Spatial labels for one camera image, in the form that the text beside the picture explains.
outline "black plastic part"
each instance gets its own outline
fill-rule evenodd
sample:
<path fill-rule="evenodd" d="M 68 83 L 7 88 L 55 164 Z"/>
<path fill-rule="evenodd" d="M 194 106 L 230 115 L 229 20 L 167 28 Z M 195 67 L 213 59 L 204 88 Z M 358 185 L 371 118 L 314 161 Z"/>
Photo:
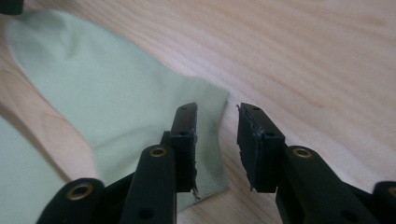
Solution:
<path fill-rule="evenodd" d="M 288 147 L 282 166 L 304 223 L 379 223 L 314 150 Z"/>
<path fill-rule="evenodd" d="M 169 134 L 170 134 L 169 131 L 163 132 L 163 137 L 161 138 L 161 143 L 160 143 L 160 145 L 168 145 L 168 146 L 170 146 Z"/>
<path fill-rule="evenodd" d="M 275 192 L 285 136 L 257 106 L 241 104 L 239 107 L 237 144 L 250 189 Z"/>
<path fill-rule="evenodd" d="M 119 223 L 125 198 L 128 195 L 133 179 L 134 173 L 105 188 L 102 199 L 96 207 L 96 216 L 90 223 Z"/>
<path fill-rule="evenodd" d="M 174 150 L 166 145 L 148 147 L 140 157 L 119 223 L 175 222 Z"/>
<path fill-rule="evenodd" d="M 276 206 L 283 224 L 304 223 L 304 210 L 287 179 L 279 183 L 276 191 Z"/>
<path fill-rule="evenodd" d="M 196 103 L 179 107 L 169 137 L 163 137 L 163 141 L 168 141 L 169 146 L 175 151 L 177 192 L 197 190 L 195 183 L 197 176 L 195 169 L 197 110 Z"/>
<path fill-rule="evenodd" d="M 23 12 L 23 0 L 1 0 L 0 13 L 10 16 L 21 15 Z"/>
<path fill-rule="evenodd" d="M 373 191 L 373 204 L 381 223 L 396 223 L 396 182 L 377 183 Z"/>
<path fill-rule="evenodd" d="M 81 178 L 70 182 L 49 202 L 37 224 L 91 223 L 103 193 L 104 185 L 97 179 Z"/>

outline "wood grain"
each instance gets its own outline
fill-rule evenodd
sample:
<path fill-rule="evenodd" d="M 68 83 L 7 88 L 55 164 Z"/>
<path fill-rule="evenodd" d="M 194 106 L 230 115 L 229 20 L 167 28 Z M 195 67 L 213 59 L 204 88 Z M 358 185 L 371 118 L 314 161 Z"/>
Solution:
<path fill-rule="evenodd" d="M 26 80 L 0 70 L 0 107 L 28 129 L 67 181 L 97 177 L 92 149 Z"/>
<path fill-rule="evenodd" d="M 219 126 L 230 187 L 179 213 L 179 223 L 280 223 L 274 195 L 248 189 L 235 143 L 241 102 L 261 107 L 288 144 L 313 148 L 352 185 L 371 191 L 396 179 L 394 1 L 28 0 L 26 8 L 102 24 L 180 74 L 230 91 Z M 4 38 L 0 50 L 0 66 L 16 72 Z"/>

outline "wooden table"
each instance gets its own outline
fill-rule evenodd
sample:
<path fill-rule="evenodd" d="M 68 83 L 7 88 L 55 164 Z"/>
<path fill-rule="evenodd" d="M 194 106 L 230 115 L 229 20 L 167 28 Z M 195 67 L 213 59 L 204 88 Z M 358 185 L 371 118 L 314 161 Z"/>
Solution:
<path fill-rule="evenodd" d="M 179 72 L 231 93 L 219 142 L 230 187 L 178 223 L 280 223 L 273 194 L 249 191 L 236 142 L 241 102 L 288 145 L 316 150 L 347 183 L 396 180 L 396 2 L 27 0 L 102 24 Z M 0 28 L 10 17 L 0 16 Z M 0 67 L 21 76 L 0 39 Z"/>

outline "screw hole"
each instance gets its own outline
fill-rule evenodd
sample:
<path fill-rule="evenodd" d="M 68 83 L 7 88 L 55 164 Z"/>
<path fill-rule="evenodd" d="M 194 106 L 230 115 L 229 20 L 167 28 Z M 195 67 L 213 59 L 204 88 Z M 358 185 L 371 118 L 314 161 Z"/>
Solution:
<path fill-rule="evenodd" d="M 355 214 L 353 214 L 347 210 L 341 211 L 341 216 L 345 220 L 350 221 L 350 222 L 358 222 L 359 221 L 358 217 Z"/>
<path fill-rule="evenodd" d="M 156 147 L 156 148 L 152 149 L 149 152 L 149 154 L 152 157 L 161 157 L 161 156 L 164 156 L 166 154 L 166 150 L 164 148 L 161 148 L 161 147 Z"/>
<path fill-rule="evenodd" d="M 152 208 L 142 208 L 139 211 L 139 217 L 142 219 L 150 219 L 152 217 L 154 217 L 155 212 L 154 209 Z"/>
<path fill-rule="evenodd" d="M 295 149 L 293 150 L 293 153 L 294 153 L 296 156 L 301 157 L 301 158 L 304 158 L 304 159 L 308 159 L 308 158 L 311 158 L 311 157 L 312 157 L 312 153 L 310 153 L 308 150 L 303 149 L 303 148 L 295 148 Z"/>
<path fill-rule="evenodd" d="M 74 186 L 67 192 L 67 198 L 71 201 L 77 201 L 90 195 L 93 191 L 93 186 L 90 183 L 82 183 Z"/>

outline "light green cloth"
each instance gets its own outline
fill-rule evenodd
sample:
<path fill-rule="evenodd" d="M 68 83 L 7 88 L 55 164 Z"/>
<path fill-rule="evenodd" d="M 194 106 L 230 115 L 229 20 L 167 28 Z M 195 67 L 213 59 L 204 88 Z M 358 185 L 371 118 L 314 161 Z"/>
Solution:
<path fill-rule="evenodd" d="M 18 17 L 6 38 L 23 73 L 92 146 L 106 185 L 133 172 L 141 151 L 171 129 L 176 109 L 196 102 L 199 196 L 226 188 L 217 130 L 227 91 L 178 75 L 128 40 L 60 11 Z M 0 223 L 32 223 L 64 183 L 0 121 Z M 178 210 L 194 202 L 191 193 L 177 195 Z"/>

